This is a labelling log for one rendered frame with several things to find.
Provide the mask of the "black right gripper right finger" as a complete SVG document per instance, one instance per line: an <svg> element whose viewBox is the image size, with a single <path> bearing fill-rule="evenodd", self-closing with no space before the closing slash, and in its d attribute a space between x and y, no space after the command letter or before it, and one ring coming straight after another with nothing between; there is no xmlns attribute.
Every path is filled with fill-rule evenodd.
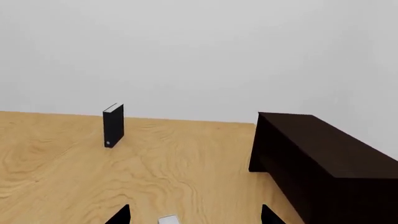
<svg viewBox="0 0 398 224"><path fill-rule="evenodd" d="M282 224L282 220L267 205L262 205L261 222L262 224Z"/></svg>

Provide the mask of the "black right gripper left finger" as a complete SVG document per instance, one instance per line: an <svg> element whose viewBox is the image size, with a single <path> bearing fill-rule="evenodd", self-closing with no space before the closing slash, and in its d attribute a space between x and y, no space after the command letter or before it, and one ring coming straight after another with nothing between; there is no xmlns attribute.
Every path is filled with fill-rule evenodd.
<svg viewBox="0 0 398 224"><path fill-rule="evenodd" d="M129 205L123 206L105 224L130 224L131 213Z"/></svg>

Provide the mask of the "dark brown wooden cabinet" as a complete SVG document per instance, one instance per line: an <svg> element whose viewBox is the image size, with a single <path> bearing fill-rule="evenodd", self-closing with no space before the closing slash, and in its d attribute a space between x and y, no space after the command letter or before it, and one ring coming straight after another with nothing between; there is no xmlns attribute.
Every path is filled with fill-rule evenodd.
<svg viewBox="0 0 398 224"><path fill-rule="evenodd" d="M314 115L260 112L249 171L304 224L398 224L398 161Z"/></svg>

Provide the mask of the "black upright book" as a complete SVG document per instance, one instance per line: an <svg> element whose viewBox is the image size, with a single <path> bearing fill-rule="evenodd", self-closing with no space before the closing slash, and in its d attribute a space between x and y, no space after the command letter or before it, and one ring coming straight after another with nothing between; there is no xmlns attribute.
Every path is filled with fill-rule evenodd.
<svg viewBox="0 0 398 224"><path fill-rule="evenodd" d="M103 111L104 147L113 148L124 136L124 104L115 103Z"/></svg>

